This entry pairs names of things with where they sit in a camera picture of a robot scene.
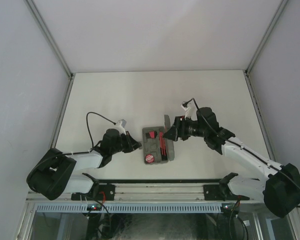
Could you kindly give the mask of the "black electrical tape roll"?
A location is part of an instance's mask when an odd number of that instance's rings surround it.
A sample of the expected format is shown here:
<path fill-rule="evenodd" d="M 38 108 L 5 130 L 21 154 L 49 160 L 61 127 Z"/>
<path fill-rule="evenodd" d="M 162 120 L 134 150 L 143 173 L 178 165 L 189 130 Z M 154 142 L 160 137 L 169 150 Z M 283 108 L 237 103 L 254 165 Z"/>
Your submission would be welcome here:
<path fill-rule="evenodd" d="M 144 160 L 146 164 L 151 164 L 155 161 L 155 157 L 152 154 L 147 154 Z"/>

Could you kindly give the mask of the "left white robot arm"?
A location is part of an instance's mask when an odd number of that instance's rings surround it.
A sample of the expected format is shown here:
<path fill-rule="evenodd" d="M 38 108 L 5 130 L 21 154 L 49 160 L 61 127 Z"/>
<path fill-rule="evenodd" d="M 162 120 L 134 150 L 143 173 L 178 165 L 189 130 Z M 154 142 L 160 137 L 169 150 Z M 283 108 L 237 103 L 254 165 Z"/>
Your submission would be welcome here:
<path fill-rule="evenodd" d="M 57 148 L 49 149 L 26 178 L 29 188 L 48 200 L 55 200 L 63 193 L 80 193 L 88 200 L 99 196 L 99 181 L 88 173 L 76 172 L 84 169 L 99 169 L 112 160 L 112 156 L 131 153 L 142 147 L 128 131 L 121 133 L 110 128 L 91 150 L 63 153 Z"/>

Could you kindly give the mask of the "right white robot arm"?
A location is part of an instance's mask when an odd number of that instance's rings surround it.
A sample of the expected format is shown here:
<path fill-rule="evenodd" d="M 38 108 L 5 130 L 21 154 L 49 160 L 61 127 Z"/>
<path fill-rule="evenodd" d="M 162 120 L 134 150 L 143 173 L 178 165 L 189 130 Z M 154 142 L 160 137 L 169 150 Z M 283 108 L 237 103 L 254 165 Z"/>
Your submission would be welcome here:
<path fill-rule="evenodd" d="M 231 172 L 222 178 L 219 192 L 224 199 L 244 196 L 263 202 L 279 218 L 300 208 L 300 173 L 296 166 L 291 163 L 282 165 L 244 145 L 233 132 L 219 125 L 211 108 L 197 109 L 196 116 L 196 120 L 187 115 L 175 117 L 163 137 L 174 142 L 201 137 L 211 150 L 252 173 L 252 177 L 242 177 Z"/>

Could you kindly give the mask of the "red black bit holder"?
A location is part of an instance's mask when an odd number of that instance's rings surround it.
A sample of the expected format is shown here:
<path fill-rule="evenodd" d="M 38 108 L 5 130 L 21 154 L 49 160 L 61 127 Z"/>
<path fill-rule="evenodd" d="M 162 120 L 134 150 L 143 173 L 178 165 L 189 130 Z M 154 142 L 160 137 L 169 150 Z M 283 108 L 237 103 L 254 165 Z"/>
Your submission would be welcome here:
<path fill-rule="evenodd" d="M 145 137 L 147 140 L 155 140 L 157 136 L 158 132 L 154 130 L 145 133 Z"/>

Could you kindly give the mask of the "grey plastic tool case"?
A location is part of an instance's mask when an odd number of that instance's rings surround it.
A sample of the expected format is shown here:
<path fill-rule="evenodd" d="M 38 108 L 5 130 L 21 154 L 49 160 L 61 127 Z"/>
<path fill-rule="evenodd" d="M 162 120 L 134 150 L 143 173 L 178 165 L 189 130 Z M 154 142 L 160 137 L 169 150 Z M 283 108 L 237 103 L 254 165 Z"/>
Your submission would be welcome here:
<path fill-rule="evenodd" d="M 164 134 L 170 127 L 171 127 L 170 117 L 167 114 L 165 114 L 164 126 L 151 126 L 151 127 L 144 127 L 142 129 L 143 161 L 146 165 L 165 164 L 175 159 L 174 142 L 172 140 L 168 140 L 164 138 L 167 157 L 168 157 L 167 161 L 162 161 L 162 156 L 160 151 L 159 133 L 163 132 Z M 145 133 L 149 131 L 157 131 L 158 135 L 156 139 L 146 139 Z M 154 156 L 153 163 L 145 162 L 145 156 L 147 154 L 152 154 Z"/>

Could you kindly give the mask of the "red black utility knife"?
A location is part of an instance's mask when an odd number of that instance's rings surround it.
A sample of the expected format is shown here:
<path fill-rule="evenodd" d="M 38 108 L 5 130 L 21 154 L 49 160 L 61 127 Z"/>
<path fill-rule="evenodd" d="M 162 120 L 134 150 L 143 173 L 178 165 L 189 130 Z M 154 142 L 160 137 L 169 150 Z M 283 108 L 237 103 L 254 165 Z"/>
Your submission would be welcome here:
<path fill-rule="evenodd" d="M 161 160 L 167 161 L 168 155 L 167 155 L 166 144 L 165 144 L 165 139 L 163 138 L 163 135 L 164 135 L 163 132 L 159 133 L 160 154 L 161 154 Z"/>

